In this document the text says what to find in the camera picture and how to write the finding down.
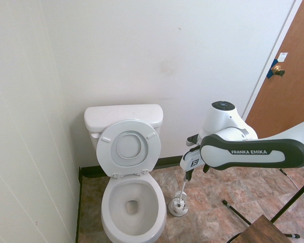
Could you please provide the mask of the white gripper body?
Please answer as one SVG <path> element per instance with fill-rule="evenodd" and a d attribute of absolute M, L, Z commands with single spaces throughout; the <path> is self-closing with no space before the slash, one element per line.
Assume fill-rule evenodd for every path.
<path fill-rule="evenodd" d="M 196 146 L 187 151 L 180 161 L 180 167 L 185 172 L 191 171 L 201 165 L 204 165 L 204 161 L 201 158 L 200 146 Z"/>

